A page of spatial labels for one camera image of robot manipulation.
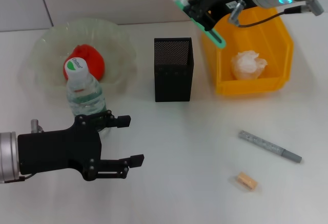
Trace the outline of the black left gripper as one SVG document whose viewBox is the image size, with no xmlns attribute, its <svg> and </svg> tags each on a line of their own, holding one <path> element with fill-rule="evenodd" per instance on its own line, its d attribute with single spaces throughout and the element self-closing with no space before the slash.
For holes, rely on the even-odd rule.
<svg viewBox="0 0 328 224">
<path fill-rule="evenodd" d="M 105 110 L 77 116 L 73 125 L 64 130 L 21 134 L 17 137 L 20 173 L 28 175 L 74 169 L 86 181 L 125 179 L 130 168 L 142 166 L 144 155 L 100 160 L 98 132 L 105 128 L 129 127 L 130 122 L 129 115 L 115 117 L 111 110 Z"/>
</svg>

